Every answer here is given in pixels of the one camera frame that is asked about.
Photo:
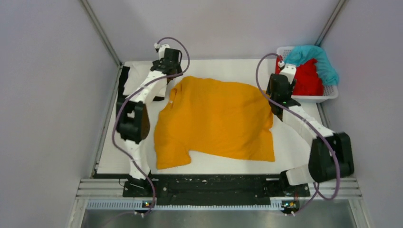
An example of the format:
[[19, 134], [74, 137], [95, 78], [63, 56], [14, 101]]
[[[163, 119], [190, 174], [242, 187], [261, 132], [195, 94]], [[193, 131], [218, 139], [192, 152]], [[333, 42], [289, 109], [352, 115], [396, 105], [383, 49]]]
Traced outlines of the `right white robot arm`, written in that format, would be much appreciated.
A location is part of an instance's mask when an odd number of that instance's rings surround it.
[[294, 85], [285, 75], [271, 74], [266, 91], [273, 114], [297, 132], [310, 147], [306, 165], [280, 174], [278, 188], [285, 196], [296, 192], [298, 185], [344, 178], [355, 171], [349, 135], [345, 132], [335, 133], [311, 117], [291, 97]]

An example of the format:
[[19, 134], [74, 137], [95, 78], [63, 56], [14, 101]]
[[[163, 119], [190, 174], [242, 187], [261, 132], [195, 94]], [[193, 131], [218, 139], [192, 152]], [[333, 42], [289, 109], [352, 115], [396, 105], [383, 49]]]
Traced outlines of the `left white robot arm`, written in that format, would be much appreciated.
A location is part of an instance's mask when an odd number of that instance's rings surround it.
[[146, 158], [143, 140], [150, 132], [147, 105], [165, 98], [171, 75], [182, 74], [182, 52], [162, 45], [157, 49], [159, 58], [152, 62], [149, 74], [141, 83], [141, 91], [126, 102], [137, 89], [130, 85], [135, 79], [134, 66], [124, 66], [119, 78], [116, 101], [116, 131], [125, 142], [126, 151], [136, 164], [130, 165], [128, 182], [140, 196], [152, 192], [152, 183], [146, 179], [150, 168]]

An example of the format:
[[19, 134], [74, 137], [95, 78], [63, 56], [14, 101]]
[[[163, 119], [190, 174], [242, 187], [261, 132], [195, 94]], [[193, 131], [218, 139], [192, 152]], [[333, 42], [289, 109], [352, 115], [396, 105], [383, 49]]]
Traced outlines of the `yellow t shirt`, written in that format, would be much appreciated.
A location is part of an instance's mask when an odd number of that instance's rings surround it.
[[274, 162], [273, 112], [258, 88], [184, 77], [170, 91], [154, 130], [159, 170], [191, 163], [190, 151]]

